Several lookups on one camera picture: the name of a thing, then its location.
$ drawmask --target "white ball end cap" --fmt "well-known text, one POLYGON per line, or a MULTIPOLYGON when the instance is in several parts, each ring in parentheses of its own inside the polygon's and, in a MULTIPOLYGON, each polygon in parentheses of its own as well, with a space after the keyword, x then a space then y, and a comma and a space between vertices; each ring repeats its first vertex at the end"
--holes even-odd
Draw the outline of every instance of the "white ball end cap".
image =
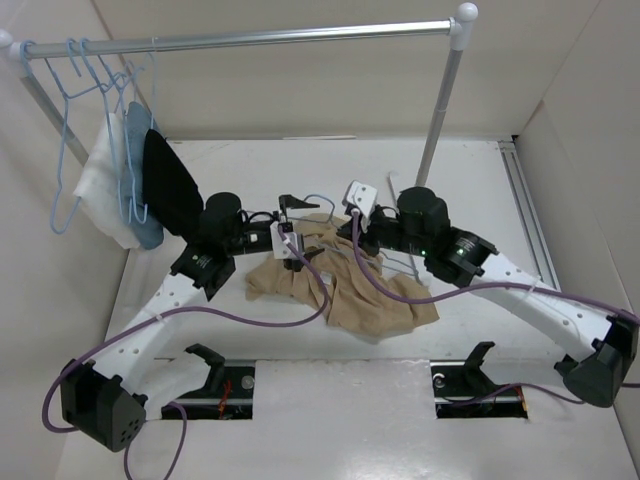
POLYGON ((474 3, 463 3, 456 11, 456 20, 461 22, 473 22, 478 18, 478 7, 474 3))
POLYGON ((6 30, 0 29, 0 48, 9 47, 13 43, 13 37, 6 30))

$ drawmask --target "white table surface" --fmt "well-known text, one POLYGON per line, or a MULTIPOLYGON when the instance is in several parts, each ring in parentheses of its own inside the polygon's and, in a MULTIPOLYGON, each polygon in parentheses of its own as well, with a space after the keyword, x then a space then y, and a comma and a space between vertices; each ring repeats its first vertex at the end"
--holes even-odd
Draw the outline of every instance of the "white table surface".
MULTIPOLYGON (((258 210, 275 208, 282 193, 323 193, 339 202, 353 179, 376 186, 380 202, 391 204, 387 172, 396 170, 399 184, 410 186, 423 141, 207 141, 175 147, 205 199, 228 190, 244 208, 258 210)), ((429 186, 447 201, 454 225, 484 236, 533 271, 495 142, 442 141, 430 175, 429 186)), ((108 335, 155 292, 183 246, 171 238, 155 252, 130 255, 108 335)), ((244 300, 244 273, 262 258, 238 259, 238 271, 212 305, 263 320, 308 315, 308 307, 281 298, 244 300)), ((431 290, 449 287, 434 280, 431 290)), ((525 390, 528 421, 437 420, 426 359, 464 358, 483 340, 497 344, 483 367, 494 381, 541 383, 566 393, 551 368, 562 351, 537 330, 471 295, 442 302, 438 310, 436 323, 380 342, 328 328, 322 320, 273 331, 194 315, 163 356, 200 342, 230 359, 270 361, 257 364, 254 419, 189 422, 172 478, 637 478, 613 409, 568 405, 525 390)), ((145 426, 132 449, 135 478, 163 478, 179 432, 178 422, 145 426)), ((124 478, 122 455, 71 434, 56 478, 124 478)))

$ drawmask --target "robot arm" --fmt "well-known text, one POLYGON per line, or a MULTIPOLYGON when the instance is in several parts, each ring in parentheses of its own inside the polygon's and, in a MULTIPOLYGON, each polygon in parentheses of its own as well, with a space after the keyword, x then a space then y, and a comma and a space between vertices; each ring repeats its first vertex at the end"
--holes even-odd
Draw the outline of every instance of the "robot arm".
POLYGON ((418 255, 425 267, 443 282, 464 288, 487 283, 520 283, 514 288, 475 290, 483 297, 537 328, 567 352, 556 370, 565 386, 587 403, 609 407, 636 355, 638 325, 620 316, 607 316, 583 304, 534 293, 554 290, 538 281, 491 243, 478 235, 452 227, 446 203, 424 187, 402 192, 394 217, 376 204, 375 188, 353 182, 343 204, 357 217, 338 234, 351 239, 357 218, 362 234, 359 247, 370 255, 380 248, 418 255))
POLYGON ((225 360, 202 345, 192 345, 168 365, 153 371, 150 367, 188 318, 174 316, 175 310, 211 300, 235 272, 234 256, 273 251, 286 268, 302 268, 278 228, 304 252, 302 236, 293 232, 287 210, 318 205, 291 195, 279 200, 280 211, 265 214, 268 218, 262 221, 251 221, 232 193, 207 200, 197 233, 125 330, 156 316, 158 321, 97 353, 64 379, 62 415, 68 423, 117 452, 133 441, 146 420, 161 418, 161 408, 170 401, 201 388, 216 390, 225 360))

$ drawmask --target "black garment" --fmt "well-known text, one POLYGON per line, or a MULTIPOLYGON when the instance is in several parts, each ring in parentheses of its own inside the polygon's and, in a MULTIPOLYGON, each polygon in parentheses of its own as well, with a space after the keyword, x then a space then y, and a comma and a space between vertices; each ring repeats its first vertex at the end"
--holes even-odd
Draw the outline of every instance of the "black garment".
POLYGON ((142 160, 142 199, 149 212, 173 235, 189 241, 204 208, 198 185, 167 141, 149 130, 142 160))

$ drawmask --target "white towel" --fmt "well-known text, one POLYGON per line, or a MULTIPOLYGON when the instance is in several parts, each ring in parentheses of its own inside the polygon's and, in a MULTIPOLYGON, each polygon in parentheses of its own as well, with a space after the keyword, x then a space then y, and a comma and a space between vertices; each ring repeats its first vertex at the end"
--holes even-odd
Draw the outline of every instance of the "white towel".
MULTIPOLYGON (((82 199, 80 207, 102 233, 113 237, 122 248, 137 248, 140 242, 133 230, 123 222, 118 206, 118 177, 122 178, 126 156, 124 128, 116 115, 110 113, 109 119, 117 174, 113 170, 109 130, 105 118, 73 194, 82 199)), ((122 211, 125 218, 128 218, 128 206, 123 205, 122 211)))

